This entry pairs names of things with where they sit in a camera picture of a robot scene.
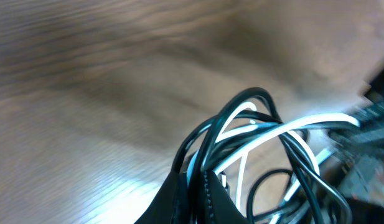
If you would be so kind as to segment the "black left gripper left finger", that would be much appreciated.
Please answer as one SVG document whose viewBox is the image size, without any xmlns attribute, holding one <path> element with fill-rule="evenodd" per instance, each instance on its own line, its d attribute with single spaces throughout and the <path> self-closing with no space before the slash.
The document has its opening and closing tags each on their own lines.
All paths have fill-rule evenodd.
<svg viewBox="0 0 384 224">
<path fill-rule="evenodd" d="M 186 174 L 170 171 L 146 211 L 135 224 L 189 223 Z"/>
</svg>

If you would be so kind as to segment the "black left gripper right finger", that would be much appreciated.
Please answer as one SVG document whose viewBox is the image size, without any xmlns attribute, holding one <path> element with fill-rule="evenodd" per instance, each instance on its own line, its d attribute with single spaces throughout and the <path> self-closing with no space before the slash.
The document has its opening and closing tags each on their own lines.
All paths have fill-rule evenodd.
<svg viewBox="0 0 384 224">
<path fill-rule="evenodd" d="M 202 174 L 200 188 L 200 223 L 203 224 L 249 224 L 238 211 L 227 191 L 214 172 Z"/>
</svg>

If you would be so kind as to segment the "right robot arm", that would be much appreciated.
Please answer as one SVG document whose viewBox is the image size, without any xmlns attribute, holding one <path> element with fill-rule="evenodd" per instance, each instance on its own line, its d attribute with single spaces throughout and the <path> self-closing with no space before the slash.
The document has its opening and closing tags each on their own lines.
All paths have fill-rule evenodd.
<svg viewBox="0 0 384 224">
<path fill-rule="evenodd" d="M 200 177 L 196 223 L 384 223 L 384 207 L 355 198 L 352 188 L 367 193 L 374 173 L 384 172 L 384 67 L 365 92 L 370 105 L 352 114 L 318 114 L 281 121 L 269 93 L 249 88 L 234 97 L 206 132 L 190 178 Z M 220 186 L 217 175 L 236 160 L 271 139 L 282 142 L 291 168 L 281 203 L 254 214 L 253 199 L 262 175 L 252 186 L 242 215 Z"/>
</svg>

